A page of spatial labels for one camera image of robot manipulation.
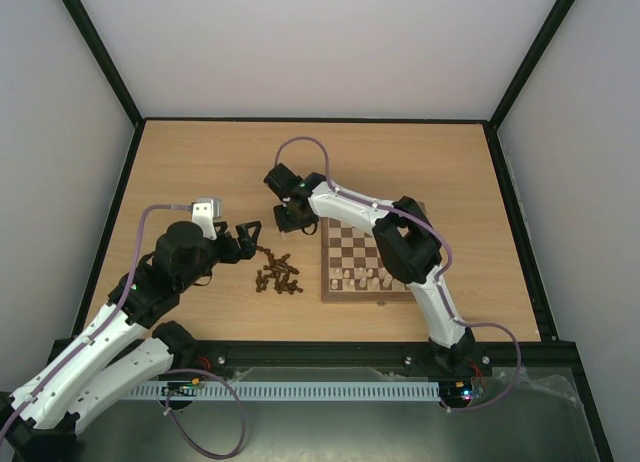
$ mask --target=chessboard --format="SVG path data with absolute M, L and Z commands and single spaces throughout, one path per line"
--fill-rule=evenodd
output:
M 375 239 L 342 222 L 320 219 L 324 302 L 415 302 L 409 288 L 384 268 Z

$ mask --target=perforated metal strip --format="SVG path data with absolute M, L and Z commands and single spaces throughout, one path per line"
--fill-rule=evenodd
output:
M 124 400 L 158 400 L 166 397 L 168 382 L 145 382 Z M 437 382 L 231 382 L 240 400 L 246 401 L 403 401 L 437 402 Z M 233 400 L 215 382 L 201 389 L 187 389 L 181 400 Z

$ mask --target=pile of chess pieces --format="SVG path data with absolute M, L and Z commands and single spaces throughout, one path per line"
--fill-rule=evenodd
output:
M 291 257 L 291 254 L 285 254 L 277 259 L 270 249 L 260 246 L 256 247 L 256 249 L 265 254 L 269 260 L 269 265 L 265 265 L 262 268 L 263 270 L 258 270 L 258 275 L 256 277 L 256 292 L 267 290 L 270 279 L 274 279 L 275 282 L 273 284 L 273 290 L 279 294 L 286 292 L 289 295 L 293 295 L 296 292 L 302 292 L 304 290 L 301 287 L 298 287 L 298 279 L 289 281 L 292 274 L 300 274 L 298 269 L 289 265 L 287 262 L 289 257 Z
M 356 280 L 357 280 L 358 286 L 361 289 L 364 289 L 367 286 L 368 279 L 371 279 L 371 288 L 373 290 L 378 289 L 380 285 L 382 285 L 382 287 L 384 287 L 385 289 L 388 289 L 389 287 L 391 287 L 391 282 L 393 281 L 393 277 L 391 277 L 391 274 L 387 272 L 386 269 L 380 269 L 378 273 L 380 277 L 374 277 L 373 269 L 365 270 L 362 267 L 356 268 L 356 269 L 353 269 L 354 278 L 351 279 L 351 272 L 349 270 L 343 271 L 342 269 L 335 269 L 335 277 L 342 278 L 345 281 L 348 280 L 347 283 L 351 287 L 355 287 Z M 338 289 L 337 278 L 333 278 L 333 277 L 331 278 L 331 289 L 333 290 Z

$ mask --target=robotic arm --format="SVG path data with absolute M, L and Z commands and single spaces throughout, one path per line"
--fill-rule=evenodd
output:
M 419 224 L 384 209 L 393 207 L 429 224 L 415 200 L 374 199 L 332 187 L 324 175 L 315 172 L 302 179 L 283 164 L 275 166 L 264 182 L 282 201 L 274 207 L 276 223 L 282 232 L 304 230 L 317 225 L 319 217 L 330 217 L 372 235 L 385 269 L 408 285 L 427 319 L 437 362 L 452 371 L 466 360 L 473 347 L 473 333 L 455 322 L 458 312 L 449 302 L 451 316 L 436 286 L 435 275 L 442 262 L 440 242 Z M 401 228 L 407 229 L 405 235 L 401 234 Z M 450 301 L 444 279 L 439 283 Z
M 236 239 L 226 222 L 216 222 L 218 199 L 198 199 L 191 211 L 190 222 L 170 225 L 154 252 L 141 258 L 121 309 L 117 302 L 128 275 L 55 360 L 10 396 L 0 394 L 0 427 L 13 417 L 7 439 L 26 462 L 59 460 L 91 421 L 139 383 L 192 362 L 196 341 L 182 326 L 168 322 L 109 365 L 176 307 L 181 293 L 201 277 L 211 276 L 216 264 L 235 264 L 255 255 L 260 222 L 236 226 Z M 95 336 L 107 319 L 110 323 Z M 56 371 L 61 362 L 63 367 Z M 44 389 L 36 392 L 47 379 Z

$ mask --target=cable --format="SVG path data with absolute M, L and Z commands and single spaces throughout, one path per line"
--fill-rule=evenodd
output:
M 173 370 L 169 370 L 169 371 L 165 372 L 165 374 L 169 374 L 169 375 L 170 374 L 198 374 L 198 375 L 203 375 L 205 377 L 208 377 L 208 378 L 210 378 L 212 380 L 215 380 L 216 382 L 220 382 L 222 385 L 224 385 L 224 387 L 229 391 L 231 396 L 235 399 L 236 404 L 238 404 L 238 409 L 240 409 L 240 421 L 242 423 L 242 429 L 241 429 L 241 432 L 240 432 L 240 440 L 238 440 L 238 444 L 228 454 L 215 454 L 213 452 L 209 452 L 208 450 L 206 450 L 206 449 L 202 448 L 201 446 L 199 446 L 191 437 L 189 437 L 187 432 L 184 430 L 184 428 L 182 427 L 182 425 L 178 421 L 178 418 L 173 413 L 173 410 L 171 410 L 171 407 L 169 406 L 169 403 L 171 402 L 171 395 L 173 394 L 173 391 L 169 391 L 169 393 L 167 394 L 167 398 L 164 401 L 165 415 L 168 415 L 169 418 L 171 419 L 171 421 L 175 424 L 176 428 L 178 429 L 178 432 L 180 433 L 182 438 L 185 440 L 185 442 L 187 444 L 189 444 L 189 446 L 193 450 L 198 452 L 200 455 L 202 455 L 204 457 L 207 457 L 208 459 L 213 459 L 213 460 L 225 460 L 225 459 L 230 459 L 231 457 L 235 457 L 236 455 L 238 455 L 240 453 L 240 450 L 242 449 L 242 444 L 244 443 L 244 438 L 247 435 L 247 414 L 244 411 L 244 407 L 242 406 L 242 402 L 240 402 L 240 397 L 238 397 L 238 394 L 233 389 L 233 387 L 231 387 L 231 385 L 229 385 L 229 383 L 226 380 L 224 380 L 222 377 L 218 377 L 217 375 L 212 374 L 211 372 L 207 372 L 206 370 L 199 370 L 199 369 L 173 369 Z
M 136 243 L 133 251 L 133 259 L 131 260 L 131 267 L 129 269 L 129 275 L 127 276 L 127 281 L 125 283 L 122 296 L 120 297 L 120 300 L 118 300 L 118 303 L 116 304 L 111 314 L 109 314 L 109 316 L 104 320 L 102 324 L 100 324 L 100 326 L 96 330 L 94 330 L 91 334 L 88 335 L 88 338 L 90 341 L 95 340 L 102 332 L 104 332 L 104 330 L 109 326 L 109 324 L 113 321 L 113 319 L 118 315 L 118 312 L 120 311 L 120 309 L 122 309 L 122 306 L 126 302 L 127 297 L 129 296 L 129 291 L 131 290 L 131 285 L 133 284 L 133 277 L 135 275 L 135 270 L 138 265 L 138 258 L 140 257 L 140 247 L 142 245 L 142 234 L 144 232 L 144 223 L 147 220 L 147 216 L 149 215 L 149 213 L 152 212 L 153 210 L 158 210 L 158 209 L 190 211 L 191 206 L 157 204 L 157 205 L 151 205 L 146 209 L 144 209 L 144 211 L 142 212 L 142 215 L 140 216 L 140 222 L 138 223 L 138 233 L 136 235 Z M 35 401 L 37 395 L 44 390 L 45 386 L 51 381 L 51 379 L 53 379 L 56 376 L 56 374 L 58 374 L 58 372 L 60 372 L 69 362 L 71 362 L 76 357 L 76 355 L 82 352 L 82 350 L 85 347 L 87 347 L 87 345 L 90 345 L 90 344 L 80 344 L 76 346 L 60 362 L 58 362 L 47 373 L 47 375 L 45 375 L 42 378 L 40 383 L 36 385 L 35 389 L 33 389 L 33 391 L 29 394 L 31 396 L 31 400 Z M 20 414 L 22 414 L 22 412 L 24 412 L 24 410 L 29 406 L 30 403 L 31 401 L 29 400 L 23 402 L 17 409 L 15 409 L 13 414 L 11 414 L 11 416 L 7 419 L 5 424 L 2 426 L 2 429 L 0 429 L 0 446 L 2 446 L 2 442 L 4 441 L 7 435 L 7 432 L 9 432 L 9 428 L 11 427 L 11 424 L 13 424 L 13 422 L 20 416 Z
M 330 167 L 329 167 L 329 152 L 327 151 L 327 148 L 322 144 L 322 142 L 320 142 L 318 139 L 314 139 L 313 137 L 307 137 L 307 136 L 298 136 L 298 137 L 293 137 L 292 139 L 287 140 L 286 142 L 284 142 L 279 148 L 278 151 L 276 152 L 276 157 L 275 157 L 275 162 L 274 162 L 274 166 L 278 165 L 278 162 L 280 160 L 280 154 L 282 153 L 282 150 L 289 144 L 292 144 L 293 142 L 297 142 L 297 141 L 301 141 L 301 140 L 305 140 L 308 142 L 313 142 L 314 144 L 316 144 L 318 147 L 320 147 L 320 150 L 322 150 L 322 154 L 324 155 L 324 171 L 325 171 L 325 176 L 327 179 L 327 186 L 329 187 L 329 189 L 331 189 L 336 195 L 343 197 L 345 199 L 349 199 L 352 200 L 354 202 L 357 202 L 359 204 L 362 205 L 366 205 L 367 207 L 373 207 L 373 204 L 375 203 L 375 201 L 370 201 L 368 199 L 362 198 L 362 197 L 358 197 L 355 194 L 352 194 L 344 189 L 342 189 L 341 187 L 338 187 L 337 185 L 334 184 L 333 180 L 331 180 L 331 173 L 329 171 Z M 447 261 L 446 263 L 440 268 L 440 270 L 438 270 L 438 272 L 436 272 L 435 274 L 435 282 L 436 282 L 436 287 L 438 288 L 438 292 L 440 294 L 440 297 L 442 298 L 442 301 L 444 302 L 444 307 L 447 311 L 447 313 L 449 314 L 449 317 L 451 317 L 451 319 L 458 325 L 460 325 L 461 327 L 465 327 L 465 328 L 476 328 L 476 327 L 491 327 L 491 328 L 495 328 L 495 329 L 499 329 L 502 330 L 504 333 L 506 333 L 509 338 L 511 339 L 511 341 L 513 342 L 513 345 L 516 349 L 516 370 L 513 374 L 513 378 L 511 379 L 511 381 L 509 382 L 509 384 L 507 384 L 507 386 L 505 387 L 505 389 L 498 394 L 497 396 L 495 396 L 493 399 L 487 401 L 487 402 L 483 402 L 481 404 L 478 405 L 473 405 L 471 407 L 464 407 L 464 408 L 453 408 L 453 407 L 449 407 L 446 403 L 443 402 L 443 405 L 445 407 L 445 409 L 447 409 L 447 412 L 467 412 L 470 410 L 477 410 L 477 409 L 482 409 L 484 407 L 488 407 L 490 405 L 495 404 L 496 402 L 498 402 L 500 399 L 502 399 L 503 397 L 505 397 L 507 394 L 509 394 L 509 392 L 511 392 L 511 389 L 513 389 L 513 386 L 516 384 L 516 382 L 518 381 L 518 378 L 520 376 L 520 372 L 522 369 L 522 353 L 520 351 L 520 344 L 518 343 L 518 339 L 516 339 L 516 336 L 513 334 L 513 332 L 511 332 L 507 327 L 501 325 L 501 324 L 497 324 L 495 322 L 478 322 L 478 323 L 469 323 L 469 322 L 465 322 L 464 320 L 462 320 L 460 317 L 457 317 L 454 312 L 453 309 L 451 308 L 451 304 L 449 303 L 449 300 L 447 298 L 447 295 L 444 291 L 444 288 L 442 286 L 442 282 L 440 281 L 440 278 L 442 277 L 442 275 L 449 270 L 449 268 L 451 267 L 451 265 L 453 264 L 453 250 L 451 249 L 451 246 L 447 243 L 447 241 L 445 240 L 445 238 L 440 235 L 440 233 L 435 230 L 433 227 L 431 227 L 429 224 L 427 224 L 425 221 L 407 213 L 404 212 L 403 210 L 399 210 L 396 209 L 395 207 L 389 206 L 389 205 L 377 205 L 376 206 L 377 209 L 380 210 L 385 210 L 387 212 L 392 212 L 396 215 L 399 215 L 400 217 L 404 217 L 405 219 L 410 220 L 411 222 L 419 225 L 420 227 L 424 228 L 425 230 L 427 230 L 431 235 L 433 235 L 439 242 L 440 244 L 442 244 L 442 248 L 444 248 L 445 252 L 447 253 Z

